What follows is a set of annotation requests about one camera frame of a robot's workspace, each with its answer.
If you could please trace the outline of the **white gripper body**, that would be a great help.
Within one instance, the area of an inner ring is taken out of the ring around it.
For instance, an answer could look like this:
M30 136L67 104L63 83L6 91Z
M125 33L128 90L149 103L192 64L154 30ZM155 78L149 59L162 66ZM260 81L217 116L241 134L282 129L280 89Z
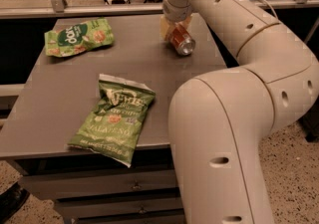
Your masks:
M169 3L168 0L162 0L162 10L165 17L171 22L184 21L192 13L190 6L176 7Z

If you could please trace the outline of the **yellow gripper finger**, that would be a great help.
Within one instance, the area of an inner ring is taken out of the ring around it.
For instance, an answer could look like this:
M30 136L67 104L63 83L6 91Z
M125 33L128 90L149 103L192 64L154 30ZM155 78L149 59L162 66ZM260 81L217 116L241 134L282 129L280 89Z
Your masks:
M191 22L191 19L192 19L192 16L189 15L185 20L181 21L179 25L182 26L184 29L187 29Z
M174 26L175 22L170 21L166 16L160 17L160 34L165 41L168 39L168 36L172 32Z

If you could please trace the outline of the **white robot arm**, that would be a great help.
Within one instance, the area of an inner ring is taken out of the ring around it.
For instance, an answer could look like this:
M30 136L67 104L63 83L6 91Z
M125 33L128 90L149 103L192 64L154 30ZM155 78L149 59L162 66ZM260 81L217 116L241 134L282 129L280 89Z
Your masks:
M316 57L249 0L164 0L163 11L174 22L199 13L238 63L190 79L170 103L168 134L186 223L274 224L258 144L313 106Z

